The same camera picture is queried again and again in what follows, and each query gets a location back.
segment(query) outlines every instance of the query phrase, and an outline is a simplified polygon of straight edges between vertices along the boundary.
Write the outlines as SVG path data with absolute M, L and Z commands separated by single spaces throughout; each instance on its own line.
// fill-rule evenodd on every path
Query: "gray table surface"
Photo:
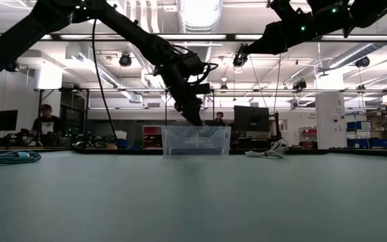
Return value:
M 387 242 L 387 158 L 45 153 L 0 166 L 0 241 Z

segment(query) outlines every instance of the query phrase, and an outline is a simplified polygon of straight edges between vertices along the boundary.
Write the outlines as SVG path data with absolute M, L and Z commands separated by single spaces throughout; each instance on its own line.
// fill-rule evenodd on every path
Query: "column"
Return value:
M 62 87 L 62 69 L 52 64 L 44 65 L 43 68 L 35 70 L 36 89 L 58 89 Z M 60 114 L 60 92 L 54 91 L 43 102 L 52 106 L 53 115 Z
M 344 89 L 343 74 L 334 71 L 324 77 L 316 77 L 317 89 Z M 316 94 L 318 147 L 320 149 L 345 148 L 347 146 L 345 99 L 343 92 Z

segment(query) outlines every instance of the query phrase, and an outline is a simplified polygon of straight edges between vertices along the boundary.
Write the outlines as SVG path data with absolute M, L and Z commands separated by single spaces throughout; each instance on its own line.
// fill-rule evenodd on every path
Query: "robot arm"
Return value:
M 290 0 L 274 0 L 269 6 L 282 19 L 268 24 L 260 39 L 242 45 L 234 64 L 245 63 L 249 54 L 280 54 L 290 47 L 337 30 L 344 37 L 356 28 L 366 28 L 387 14 L 387 0 L 307 0 L 312 12 L 294 10 Z
M 0 72 L 44 35 L 89 19 L 99 19 L 133 43 L 156 66 L 155 73 L 162 76 L 177 111 L 193 125 L 202 124 L 199 115 L 202 101 L 196 94 L 199 89 L 209 93 L 210 86 L 192 85 L 187 79 L 200 74 L 204 74 L 202 79 L 205 79 L 212 70 L 210 64 L 202 63 L 193 52 L 182 53 L 168 41 L 145 32 L 106 0 L 38 0 L 29 15 L 0 36 Z

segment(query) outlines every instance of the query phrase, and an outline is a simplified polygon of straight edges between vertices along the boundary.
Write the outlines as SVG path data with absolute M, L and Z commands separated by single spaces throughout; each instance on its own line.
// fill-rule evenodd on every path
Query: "person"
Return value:
M 216 119 L 214 120 L 213 126 L 226 126 L 226 123 L 223 120 L 223 113 L 222 112 L 218 112 L 216 114 Z
M 40 111 L 41 117 L 35 119 L 31 134 L 35 135 L 40 132 L 40 142 L 43 146 L 50 146 L 52 144 L 52 134 L 57 136 L 62 134 L 62 121 L 52 115 L 52 106 L 48 104 L 41 105 Z

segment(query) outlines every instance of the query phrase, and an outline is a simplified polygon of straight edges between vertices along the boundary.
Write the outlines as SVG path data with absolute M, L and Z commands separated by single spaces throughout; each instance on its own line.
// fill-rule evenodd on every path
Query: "clear plastic bin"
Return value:
M 229 155 L 231 127 L 163 126 L 164 156 Z

